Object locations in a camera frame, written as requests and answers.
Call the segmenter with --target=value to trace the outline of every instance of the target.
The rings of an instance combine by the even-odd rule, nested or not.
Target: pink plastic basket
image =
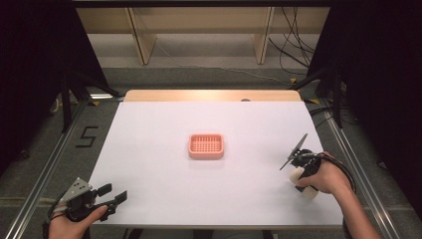
[[[192,134],[189,156],[195,159],[218,159],[224,155],[223,135],[218,133]]]

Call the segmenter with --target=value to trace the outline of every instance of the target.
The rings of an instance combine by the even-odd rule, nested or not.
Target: plastic container
[[[219,159],[224,155],[224,139],[219,133],[192,134],[189,156],[194,159]]]

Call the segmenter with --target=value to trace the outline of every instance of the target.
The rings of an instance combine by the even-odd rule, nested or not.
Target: human arm
[[[298,180],[297,186],[312,185],[334,196],[353,239],[380,238],[369,222],[344,173],[334,164],[323,160],[317,174]]]
[[[106,211],[107,206],[101,206],[80,222],[73,222],[63,212],[57,212],[50,223],[49,239],[81,239],[85,231]]]

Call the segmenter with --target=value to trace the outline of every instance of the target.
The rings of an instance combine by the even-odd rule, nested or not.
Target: white table
[[[188,155],[191,133],[224,135],[218,160]],[[308,133],[322,151],[303,102],[123,102],[90,184],[111,182],[128,198],[103,224],[141,228],[340,226],[331,195],[307,200],[279,170]]]

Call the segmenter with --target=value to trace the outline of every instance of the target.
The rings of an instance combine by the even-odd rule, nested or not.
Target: gray carpet
[[[222,69],[181,68],[181,69],[104,69],[110,86],[121,93],[131,89],[287,89],[291,78],[300,80],[303,76],[284,73],[281,70],[261,69],[242,70],[246,73],[231,72]],[[314,99],[317,83],[311,83],[301,89],[304,99]],[[77,121],[60,163],[43,194],[43,198],[56,198],[74,182],[76,177],[89,180],[96,165],[106,134],[111,125],[118,102],[102,101],[97,106],[88,106]],[[309,110],[320,105],[309,104]],[[31,157],[14,161],[0,178],[0,197],[26,197],[31,192],[36,179],[43,169],[62,130],[62,113],[58,112],[45,120],[37,137],[34,138],[29,151]],[[342,111],[344,132],[352,145],[360,163],[363,165],[376,193],[387,208],[399,229],[402,238],[422,238],[422,223],[401,193],[388,170],[376,165],[378,155],[364,131],[348,110]],[[328,126],[323,113],[314,116],[317,132],[325,150],[330,151],[342,160],[342,151]],[[81,138],[84,129],[89,128],[86,135],[96,139],[91,147],[88,139]],[[372,212],[367,207],[366,199],[358,191],[359,199],[368,216],[376,225]],[[21,206],[19,198],[0,205],[0,237],[8,231]],[[23,238],[41,238],[41,223],[47,212],[47,206],[39,205],[31,218]],[[92,228],[93,238],[121,238],[124,228],[100,227]],[[335,230],[284,230],[279,238],[343,238],[341,229]]]

